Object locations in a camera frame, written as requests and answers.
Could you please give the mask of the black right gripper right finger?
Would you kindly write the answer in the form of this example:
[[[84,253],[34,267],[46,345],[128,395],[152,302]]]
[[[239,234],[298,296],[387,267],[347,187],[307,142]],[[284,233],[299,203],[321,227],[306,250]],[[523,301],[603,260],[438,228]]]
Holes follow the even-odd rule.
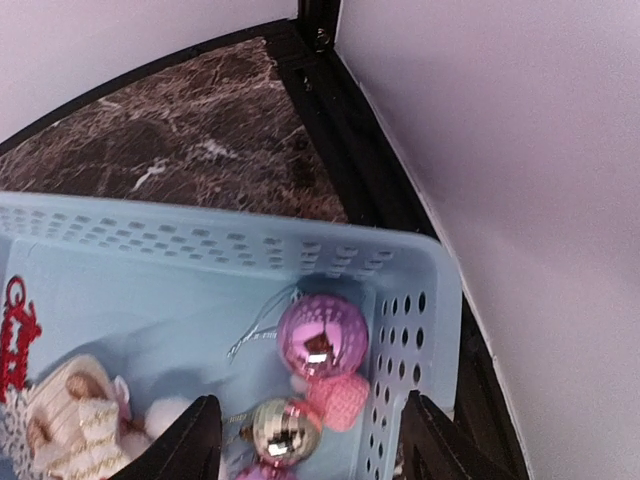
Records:
[[[412,390],[401,416],[406,479],[499,479],[484,455],[427,396]]]

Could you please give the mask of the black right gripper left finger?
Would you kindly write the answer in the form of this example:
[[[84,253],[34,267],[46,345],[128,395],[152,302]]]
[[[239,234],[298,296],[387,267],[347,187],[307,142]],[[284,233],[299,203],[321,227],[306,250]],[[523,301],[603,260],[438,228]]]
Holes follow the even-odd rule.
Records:
[[[113,480],[215,480],[222,450],[222,415],[214,395],[197,398]]]

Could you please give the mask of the pink shiny bauble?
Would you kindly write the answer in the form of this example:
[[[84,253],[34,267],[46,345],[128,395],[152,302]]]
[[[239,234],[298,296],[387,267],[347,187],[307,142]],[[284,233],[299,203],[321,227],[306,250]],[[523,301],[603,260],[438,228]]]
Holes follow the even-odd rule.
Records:
[[[276,340],[289,370],[312,381],[356,372],[369,349],[361,309],[328,294],[306,295],[288,307],[277,325]]]

